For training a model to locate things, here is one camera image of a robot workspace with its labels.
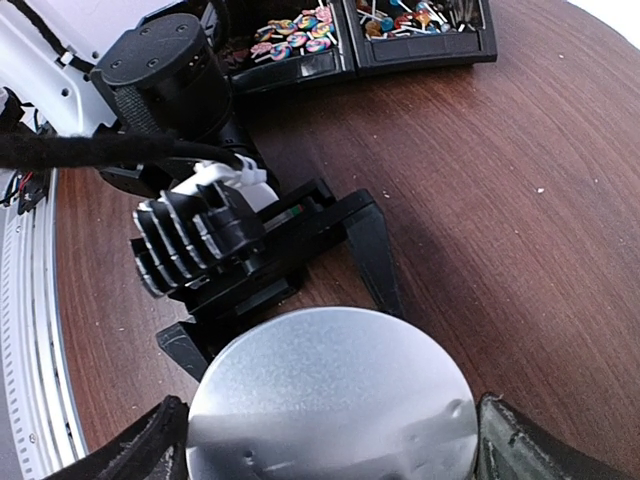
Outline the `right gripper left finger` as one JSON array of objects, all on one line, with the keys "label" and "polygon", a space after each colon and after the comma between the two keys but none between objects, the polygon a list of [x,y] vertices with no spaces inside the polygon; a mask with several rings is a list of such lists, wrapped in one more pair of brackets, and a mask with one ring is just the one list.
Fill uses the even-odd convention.
[{"label": "right gripper left finger", "polygon": [[188,405],[169,395],[108,444],[51,479],[186,479]]}]

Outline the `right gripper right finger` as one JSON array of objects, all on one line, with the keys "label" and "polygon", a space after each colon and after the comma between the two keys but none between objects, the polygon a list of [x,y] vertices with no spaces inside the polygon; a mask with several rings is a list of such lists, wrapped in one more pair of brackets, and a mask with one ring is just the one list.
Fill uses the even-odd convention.
[{"label": "right gripper right finger", "polygon": [[476,479],[629,479],[631,476],[560,441],[502,397],[477,406]]}]

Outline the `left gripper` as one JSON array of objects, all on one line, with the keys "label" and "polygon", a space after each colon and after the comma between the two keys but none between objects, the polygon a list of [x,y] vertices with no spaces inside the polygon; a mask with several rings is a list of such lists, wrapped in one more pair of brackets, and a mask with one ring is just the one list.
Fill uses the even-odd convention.
[{"label": "left gripper", "polygon": [[[405,317],[385,217],[367,190],[338,199],[316,179],[261,211],[259,218],[267,233],[256,253],[168,295],[183,303],[196,322],[234,322],[274,306],[300,289],[311,260],[342,242],[377,309]],[[176,322],[157,332],[156,342],[200,383],[214,355],[205,328],[196,322]]]}]

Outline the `black three-compartment candy tray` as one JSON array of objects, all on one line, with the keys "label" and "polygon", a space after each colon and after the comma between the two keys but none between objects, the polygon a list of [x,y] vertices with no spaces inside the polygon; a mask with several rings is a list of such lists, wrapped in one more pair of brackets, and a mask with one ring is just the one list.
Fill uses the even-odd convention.
[{"label": "black three-compartment candy tray", "polygon": [[339,45],[328,51],[280,62],[254,64],[250,59],[255,31],[269,20],[293,19],[319,1],[230,1],[229,36],[218,56],[233,90],[254,94],[346,78],[422,68],[490,63],[498,57],[490,6],[479,1],[485,28],[478,32],[413,36],[368,41],[354,1],[323,1],[334,9]]}]

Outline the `pile of swirl lollipops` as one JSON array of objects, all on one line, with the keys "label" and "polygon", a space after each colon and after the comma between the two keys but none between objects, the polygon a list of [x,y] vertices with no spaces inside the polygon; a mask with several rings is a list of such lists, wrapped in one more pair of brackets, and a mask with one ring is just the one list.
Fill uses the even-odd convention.
[{"label": "pile of swirl lollipops", "polygon": [[269,20],[253,35],[249,59],[254,64],[280,62],[322,53],[339,45],[334,9],[319,1],[293,19]]}]

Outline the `pile of stick candies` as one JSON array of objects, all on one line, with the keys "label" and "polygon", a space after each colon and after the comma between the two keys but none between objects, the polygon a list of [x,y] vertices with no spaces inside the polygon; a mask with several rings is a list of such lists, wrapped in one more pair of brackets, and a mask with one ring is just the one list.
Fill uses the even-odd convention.
[{"label": "pile of stick candies", "polygon": [[357,0],[354,7],[368,41],[478,32],[485,28],[479,1]]}]

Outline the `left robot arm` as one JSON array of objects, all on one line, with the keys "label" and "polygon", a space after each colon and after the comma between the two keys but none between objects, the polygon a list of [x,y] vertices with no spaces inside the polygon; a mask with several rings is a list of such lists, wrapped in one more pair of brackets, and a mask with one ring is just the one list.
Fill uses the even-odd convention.
[{"label": "left robot arm", "polygon": [[307,263],[347,242],[377,308],[401,316],[384,215],[366,190],[344,198],[312,180],[282,194],[233,109],[217,59],[229,32],[222,1],[165,7],[88,62],[78,24],[44,2],[1,5],[3,167],[13,196],[36,202],[30,176],[94,167],[138,195],[136,270],[146,290],[189,319],[156,336],[195,379],[248,329],[248,318],[296,293]]}]

